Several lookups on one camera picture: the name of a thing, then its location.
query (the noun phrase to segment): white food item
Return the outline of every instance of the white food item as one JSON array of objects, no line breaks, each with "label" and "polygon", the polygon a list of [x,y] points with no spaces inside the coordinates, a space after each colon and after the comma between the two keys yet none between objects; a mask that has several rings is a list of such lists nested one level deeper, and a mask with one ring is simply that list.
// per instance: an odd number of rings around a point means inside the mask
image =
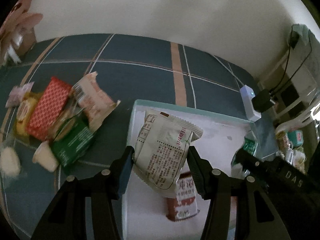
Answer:
[{"label": "white food item", "polygon": [[5,176],[15,178],[20,173],[20,160],[12,147],[4,148],[0,155],[0,170]]},{"label": "white food item", "polygon": [[32,162],[39,163],[42,167],[50,172],[54,172],[59,165],[58,160],[53,155],[49,147],[48,141],[40,144],[35,154],[33,155]]}]

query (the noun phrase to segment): screw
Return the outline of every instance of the screw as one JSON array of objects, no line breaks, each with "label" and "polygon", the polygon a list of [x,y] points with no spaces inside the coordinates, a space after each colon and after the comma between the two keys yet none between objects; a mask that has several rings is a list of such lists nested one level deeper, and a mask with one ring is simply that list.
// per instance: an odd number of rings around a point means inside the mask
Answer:
[{"label": "screw", "polygon": [[107,176],[107,175],[109,175],[110,173],[111,173],[111,171],[108,170],[108,169],[105,169],[105,170],[101,171],[101,174],[102,174],[103,176]]},{"label": "screw", "polygon": [[247,181],[253,183],[253,182],[255,181],[255,179],[254,179],[254,177],[252,177],[252,176],[248,176],[248,177],[247,177]]},{"label": "screw", "polygon": [[221,174],[221,171],[218,169],[213,169],[211,172],[213,175],[216,175],[216,176],[219,176]]},{"label": "screw", "polygon": [[67,182],[72,182],[72,181],[74,181],[75,180],[75,176],[73,176],[73,175],[70,175],[70,176],[68,176],[67,178],[66,178],[66,180],[67,180]]}]

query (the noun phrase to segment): white stripe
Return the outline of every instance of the white stripe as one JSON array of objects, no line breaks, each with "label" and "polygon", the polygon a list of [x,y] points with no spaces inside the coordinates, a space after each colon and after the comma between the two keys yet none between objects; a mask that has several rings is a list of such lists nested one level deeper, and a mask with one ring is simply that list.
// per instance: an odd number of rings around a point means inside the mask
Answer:
[{"label": "white stripe", "polygon": [[113,35],[111,36],[110,40],[108,40],[108,42],[104,45],[103,49],[100,51],[99,55],[97,56],[96,60],[94,61],[94,63],[93,63],[93,65],[92,65],[89,73],[91,73],[91,71],[92,71],[94,65],[97,63],[97,60],[99,59],[101,53],[104,51],[104,49],[106,48],[106,46],[109,44],[109,42],[111,41],[111,39],[113,38],[113,36],[115,36],[115,34],[113,34]]},{"label": "white stripe", "polygon": [[[83,59],[83,60],[48,60],[46,62],[42,62],[42,64],[59,64],[59,63],[80,63],[80,62],[91,62],[89,59]],[[25,63],[21,65],[15,65],[14,67],[25,67],[25,66],[30,66],[33,63]]]},{"label": "white stripe", "polygon": [[193,89],[193,84],[192,84],[192,80],[191,80],[191,75],[190,75],[190,70],[189,70],[189,65],[188,65],[186,50],[184,49],[184,45],[182,45],[182,47],[183,47],[184,58],[185,58],[185,60],[186,60],[186,65],[187,65],[188,74],[189,74],[189,78],[190,78],[190,84],[191,84],[192,93],[193,93],[193,100],[194,100],[194,102],[195,102],[195,109],[196,109],[196,108],[197,108],[197,106],[196,106],[196,95],[195,95],[195,90]]},{"label": "white stripe", "polygon": [[15,111],[16,111],[16,107],[14,108],[13,113],[12,113],[12,115],[11,115],[11,119],[10,119],[10,122],[9,122],[9,126],[8,126],[8,129],[7,129],[7,134],[5,135],[5,138],[7,138],[7,136],[8,136],[9,129],[10,129],[10,125],[11,125],[11,121],[12,121],[12,118],[13,118],[13,116],[14,116],[14,112],[15,112]]},{"label": "white stripe", "polygon": [[64,39],[65,37],[62,37],[62,39],[47,53],[47,55],[44,56],[43,60],[40,62],[40,64],[37,66],[36,70],[33,72],[32,76],[29,79],[30,80],[33,78],[33,75],[36,73],[36,71],[38,70],[38,68],[40,67],[40,65],[42,64],[42,62],[45,60],[46,57],[48,57],[48,55],[51,53],[51,51],[54,50],[55,47],[58,46],[58,44]]},{"label": "white stripe", "polygon": [[181,73],[179,71],[173,71],[171,69],[165,69],[165,68],[160,68],[160,67],[155,67],[155,66],[150,66],[150,65],[144,65],[144,64],[139,64],[139,63],[120,62],[120,61],[113,61],[113,60],[98,60],[97,62],[106,62],[106,63],[115,63],[115,64],[124,64],[124,65],[134,65],[134,66],[141,66],[141,67],[150,67],[150,68],[161,69],[161,70],[169,71],[169,72]]},{"label": "white stripe", "polygon": [[228,89],[230,89],[230,90],[232,90],[232,91],[234,91],[234,92],[238,92],[238,93],[239,93],[238,90],[235,90],[235,89],[233,89],[233,88],[225,87],[224,85],[221,85],[221,84],[218,84],[218,83],[209,81],[209,80],[205,80],[205,79],[203,79],[203,78],[199,78],[199,77],[195,77],[195,76],[191,76],[191,77],[196,78],[196,79],[200,79],[200,80],[203,80],[203,81],[207,81],[207,82],[209,82],[209,83],[211,83],[211,84],[215,84],[215,85],[218,85],[218,86],[223,87],[223,88],[228,88]]},{"label": "white stripe", "polygon": [[61,179],[61,164],[59,165],[58,190],[60,189],[60,179]]},{"label": "white stripe", "polygon": [[31,235],[28,234],[25,230],[23,230],[21,227],[17,226],[17,225],[16,225],[15,223],[13,223],[12,221],[11,221],[11,223],[12,223],[17,229],[19,229],[22,233],[24,233],[27,237],[31,238]]},{"label": "white stripe", "polygon": [[31,145],[28,145],[26,143],[24,143],[23,141],[20,141],[19,139],[15,139],[18,143],[21,143],[22,145],[26,146],[27,148],[30,148],[30,149],[33,149],[33,150],[36,150],[38,149],[38,147],[35,147],[35,146],[31,146]]},{"label": "white stripe", "polygon": [[8,214],[8,218],[9,218],[9,221],[12,223],[12,220],[10,218],[10,214],[9,214],[9,209],[8,209],[8,203],[7,203],[7,195],[5,193],[5,189],[4,189],[4,180],[3,180],[3,176],[1,176],[1,179],[2,179],[2,186],[3,186],[3,193],[4,193],[4,202],[5,202],[5,206],[7,208],[7,214]]},{"label": "white stripe", "polygon": [[[230,63],[229,63],[229,62],[228,62],[228,65],[229,65],[229,68],[230,68],[231,72],[233,73],[232,68],[231,68],[231,66],[230,66]],[[237,79],[236,79],[236,78],[235,78],[235,80],[236,80],[236,83],[237,83],[238,88],[239,88],[239,91],[240,91],[239,83],[238,83],[238,81],[237,81]]]},{"label": "white stripe", "polygon": [[97,166],[97,167],[110,168],[110,165],[105,165],[105,164],[101,164],[101,163],[92,163],[92,162],[87,162],[87,161],[83,161],[83,160],[79,160],[78,162],[83,163],[83,164],[92,165],[92,166]]},{"label": "white stripe", "polygon": [[231,75],[233,75],[242,86],[244,86],[243,82],[230,69],[228,69],[215,55],[212,55],[212,57],[214,57],[226,70],[228,70],[228,72]]},{"label": "white stripe", "polygon": [[265,159],[265,158],[268,158],[268,157],[270,157],[271,155],[276,155],[276,153],[271,153],[271,154],[269,154],[269,155],[267,155],[267,156],[264,156],[264,157],[261,158],[261,160],[263,160],[263,159]]}]

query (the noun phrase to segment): power strip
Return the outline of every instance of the power strip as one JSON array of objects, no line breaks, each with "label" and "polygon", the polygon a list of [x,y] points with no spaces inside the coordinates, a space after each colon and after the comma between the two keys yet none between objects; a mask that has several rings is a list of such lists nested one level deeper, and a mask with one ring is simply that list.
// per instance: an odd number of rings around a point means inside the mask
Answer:
[{"label": "power strip", "polygon": [[252,98],[255,97],[252,88],[244,85],[242,88],[240,88],[240,95],[242,97],[247,118],[253,122],[259,120],[261,118],[261,113],[257,112],[252,105]]}]

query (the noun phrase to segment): plaid pattern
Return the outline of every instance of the plaid pattern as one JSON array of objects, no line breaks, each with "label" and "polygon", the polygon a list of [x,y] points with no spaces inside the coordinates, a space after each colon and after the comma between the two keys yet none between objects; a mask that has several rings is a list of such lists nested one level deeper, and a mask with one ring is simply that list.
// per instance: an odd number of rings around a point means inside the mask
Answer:
[{"label": "plaid pattern", "polygon": [[[247,71],[223,59],[221,61],[255,93],[259,91]],[[4,108],[14,85],[19,85],[23,80],[34,81],[33,92],[41,92],[48,86],[52,76],[74,85],[85,73],[92,71],[98,72],[100,88],[111,98],[121,100],[121,104],[99,128],[95,144],[74,165],[71,173],[78,179],[95,175],[122,154],[132,105],[136,99],[246,118],[236,80],[207,53],[152,38],[85,34],[40,42],[26,55],[22,64],[7,70],[0,69],[3,139],[15,119],[16,110],[7,112]],[[256,126],[264,153],[268,155],[275,152],[271,120],[263,115]],[[6,198],[3,198],[4,210],[8,210],[8,217],[21,239],[28,239],[28,235],[32,235],[59,185],[66,179],[63,171],[51,174],[32,163],[33,153],[39,143],[35,141],[32,147],[26,147],[16,141],[16,151],[27,176],[22,176],[9,186],[6,181],[1,182],[3,196],[4,188],[6,193]],[[121,231],[121,203],[114,202],[113,205]]]}]

